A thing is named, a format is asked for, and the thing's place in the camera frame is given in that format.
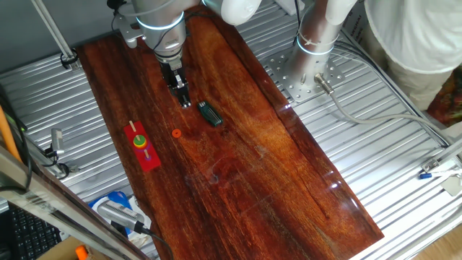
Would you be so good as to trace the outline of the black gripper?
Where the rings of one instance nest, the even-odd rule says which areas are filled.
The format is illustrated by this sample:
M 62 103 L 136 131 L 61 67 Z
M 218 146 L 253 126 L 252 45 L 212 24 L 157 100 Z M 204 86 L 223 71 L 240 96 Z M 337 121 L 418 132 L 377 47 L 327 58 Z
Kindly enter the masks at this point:
M 160 67 L 162 78 L 165 80 L 171 93 L 176 97 L 180 97 L 182 108 L 190 107 L 191 99 L 182 58 L 163 60 L 160 62 Z

